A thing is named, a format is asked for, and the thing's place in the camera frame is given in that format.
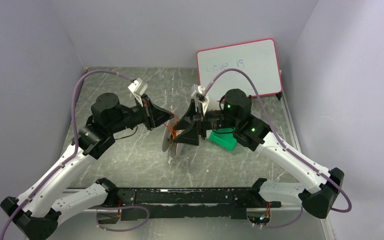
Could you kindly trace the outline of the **wires wound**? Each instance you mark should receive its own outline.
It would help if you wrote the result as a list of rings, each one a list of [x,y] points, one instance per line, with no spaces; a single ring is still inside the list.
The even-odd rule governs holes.
[[[170,119],[166,124],[166,129],[169,131],[167,136],[167,142],[169,146],[173,144],[173,139],[178,135],[178,131],[174,129],[174,126],[180,120],[179,111],[177,108],[175,108],[172,113],[174,117]]]

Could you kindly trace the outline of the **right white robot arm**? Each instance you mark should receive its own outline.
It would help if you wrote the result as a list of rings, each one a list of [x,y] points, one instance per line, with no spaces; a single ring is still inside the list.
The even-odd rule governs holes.
[[[231,129],[236,142],[271,159],[290,173],[297,184],[265,180],[257,195],[266,202],[298,204],[310,215],[325,219],[340,193],[344,172],[328,169],[309,159],[285,142],[264,120],[252,114],[252,98],[240,89],[228,90],[216,109],[204,107],[209,98],[193,95],[187,113],[172,129],[171,142],[197,146],[208,131]]]

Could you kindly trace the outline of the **green plastic bin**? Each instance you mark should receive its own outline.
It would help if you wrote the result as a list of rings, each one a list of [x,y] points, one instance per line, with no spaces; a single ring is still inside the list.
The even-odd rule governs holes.
[[[209,135],[209,140],[214,142],[215,144],[229,150],[229,151],[232,151],[237,144],[237,140],[233,137],[232,133],[225,133],[225,132],[215,133],[215,132],[212,132]]]

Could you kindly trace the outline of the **white filament spool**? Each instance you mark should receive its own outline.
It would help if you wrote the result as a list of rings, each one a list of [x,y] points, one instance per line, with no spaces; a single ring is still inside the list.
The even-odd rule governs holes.
[[[184,143],[175,143],[173,139],[180,135],[183,130],[174,130],[174,125],[180,120],[179,110],[177,108],[172,109],[171,111],[174,115],[174,118],[168,120],[164,126],[163,142],[162,142],[162,151],[169,151],[169,155],[174,158],[179,156],[184,147]]]

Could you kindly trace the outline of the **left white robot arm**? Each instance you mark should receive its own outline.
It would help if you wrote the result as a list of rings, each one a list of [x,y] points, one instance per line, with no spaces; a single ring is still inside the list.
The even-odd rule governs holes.
[[[153,130],[174,115],[146,95],[135,106],[122,105],[114,93],[103,93],[91,106],[86,125],[75,134],[60,159],[32,187],[0,204],[10,220],[30,240],[45,240],[69,218],[93,207],[117,205],[119,189],[106,178],[90,187],[61,197],[70,183],[115,143],[115,133],[144,125]]]

